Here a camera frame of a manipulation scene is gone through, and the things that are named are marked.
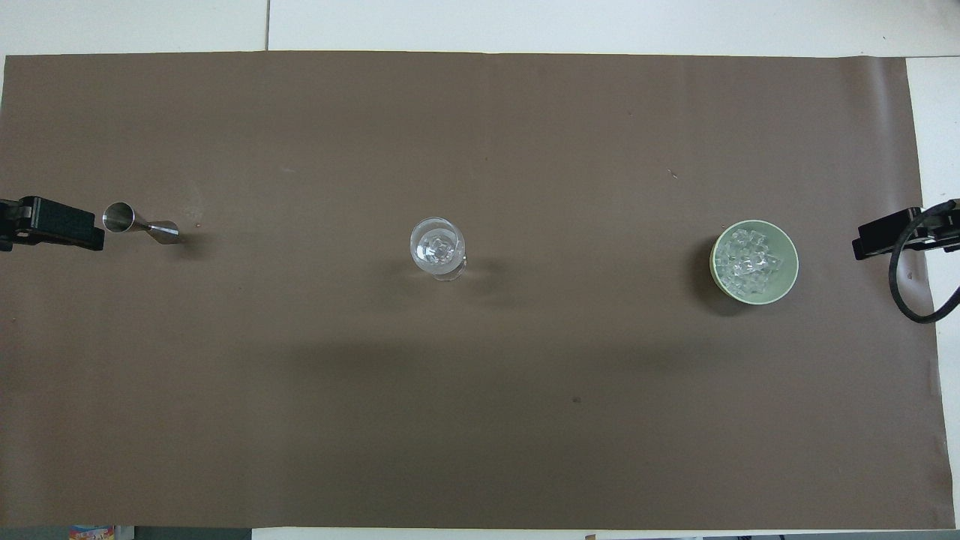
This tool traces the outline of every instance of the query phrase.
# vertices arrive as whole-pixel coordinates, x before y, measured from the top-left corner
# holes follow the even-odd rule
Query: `white table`
[[[912,57],[923,205],[960,198],[960,4],[953,0],[0,0],[0,57],[264,49]],[[960,260],[942,251],[927,260],[940,305],[960,283]],[[938,324],[937,339],[948,453],[956,464],[960,313]],[[960,523],[960,482],[953,499]],[[764,532],[774,531],[264,528],[253,538],[573,540],[597,533],[605,540]]]

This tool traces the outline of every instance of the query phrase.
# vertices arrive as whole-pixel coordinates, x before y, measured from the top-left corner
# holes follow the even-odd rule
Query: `light green bowl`
[[[733,231],[737,229],[754,230],[758,233],[766,234],[770,253],[776,255],[783,261],[780,269],[771,274],[770,281],[767,283],[767,290],[763,294],[752,294],[749,295],[749,297],[737,296],[727,289],[727,287],[723,286],[723,284],[720,283],[720,278],[717,276],[717,266],[716,262],[714,262],[717,246],[722,242],[726,242],[730,235],[733,234]],[[793,245],[793,240],[790,239],[790,236],[787,236],[780,227],[777,227],[773,223],[759,219],[748,219],[730,225],[723,234],[720,234],[717,241],[713,242],[713,249],[710,250],[710,275],[713,276],[713,281],[720,287],[720,290],[727,293],[728,296],[744,304],[762,306],[783,298],[783,295],[790,292],[790,289],[793,288],[793,283],[797,281],[797,273],[799,271],[800,258],[797,256],[797,248]]]

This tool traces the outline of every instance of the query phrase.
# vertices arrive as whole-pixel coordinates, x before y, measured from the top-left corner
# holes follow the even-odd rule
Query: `brown mat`
[[[0,196],[189,240],[0,254],[5,525],[953,526],[934,329],[850,247],[920,203],[903,60],[11,57],[0,114]]]

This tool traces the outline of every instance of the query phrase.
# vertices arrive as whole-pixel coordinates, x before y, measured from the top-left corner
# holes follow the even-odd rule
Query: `bowl of ice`
[[[710,250],[710,274],[732,298],[762,306],[790,292],[800,258],[790,236],[773,223],[748,219],[734,223]]]

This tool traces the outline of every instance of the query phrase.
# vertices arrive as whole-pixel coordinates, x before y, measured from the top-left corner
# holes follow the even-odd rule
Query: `double-sided jigger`
[[[146,231],[161,244],[180,242],[180,229],[172,221],[150,221],[127,203],[113,203],[104,210],[104,227],[111,233]]]

